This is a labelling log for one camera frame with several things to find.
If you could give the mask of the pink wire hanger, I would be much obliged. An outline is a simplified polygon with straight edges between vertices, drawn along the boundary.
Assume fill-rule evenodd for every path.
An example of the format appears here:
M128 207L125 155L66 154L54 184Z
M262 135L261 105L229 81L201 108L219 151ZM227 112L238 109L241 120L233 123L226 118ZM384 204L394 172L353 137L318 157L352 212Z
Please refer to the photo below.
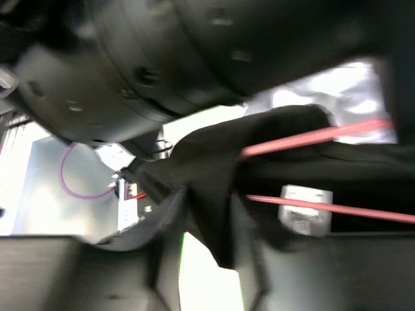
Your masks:
M338 127L323 128L307 133L301 133L290 137L284 137L281 139L266 141L263 143L248 146L242 150L239 158L244 160L246 158L258 156L261 154L267 154L281 150L288 150L291 148L297 148L311 144L323 143L326 141L330 141L336 137L342 137L392 127L392 122L388 119L370 119L367 121L355 122ZM248 195L247 198L255 202L305 207L340 214L376 218L393 222L403 222L408 224L414 223L414 216L411 214L393 213L388 211L363 209L358 207L348 207L328 203L306 202L301 200L271 196Z

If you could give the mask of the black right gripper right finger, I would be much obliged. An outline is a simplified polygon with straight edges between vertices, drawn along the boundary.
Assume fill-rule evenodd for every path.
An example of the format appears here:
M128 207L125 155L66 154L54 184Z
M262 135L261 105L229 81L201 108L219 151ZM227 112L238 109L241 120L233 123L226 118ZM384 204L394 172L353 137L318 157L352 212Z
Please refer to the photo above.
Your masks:
M414 234L335 234L273 248L231 199L235 269L245 310L413 310Z

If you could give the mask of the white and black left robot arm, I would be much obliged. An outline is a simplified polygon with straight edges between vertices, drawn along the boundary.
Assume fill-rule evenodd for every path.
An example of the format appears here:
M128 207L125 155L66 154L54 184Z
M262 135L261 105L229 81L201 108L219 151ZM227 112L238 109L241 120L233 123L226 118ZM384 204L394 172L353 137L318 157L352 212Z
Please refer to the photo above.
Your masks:
M361 57L410 142L413 1L1 2L1 97L67 143L136 145Z

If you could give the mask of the black shirt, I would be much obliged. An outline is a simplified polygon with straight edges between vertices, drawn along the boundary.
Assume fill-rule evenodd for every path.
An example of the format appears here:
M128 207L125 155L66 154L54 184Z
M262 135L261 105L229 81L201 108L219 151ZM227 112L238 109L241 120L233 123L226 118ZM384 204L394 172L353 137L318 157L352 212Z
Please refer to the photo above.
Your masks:
M328 126L317 105L218 123L185 136L169 158L142 165L137 182L156 203L186 186L195 220L189 230L227 269L233 268L232 191L276 196L285 185L299 185L331 191L337 205L413 213L413 145L330 141L238 160L247 146Z

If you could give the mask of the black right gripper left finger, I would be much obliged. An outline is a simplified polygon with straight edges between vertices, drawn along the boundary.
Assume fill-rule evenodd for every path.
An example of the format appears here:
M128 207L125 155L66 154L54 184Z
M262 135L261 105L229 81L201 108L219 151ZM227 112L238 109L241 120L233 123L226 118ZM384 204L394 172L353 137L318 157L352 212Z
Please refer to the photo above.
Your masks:
M92 246L70 236L1 238L2 310L179 310L187 190Z

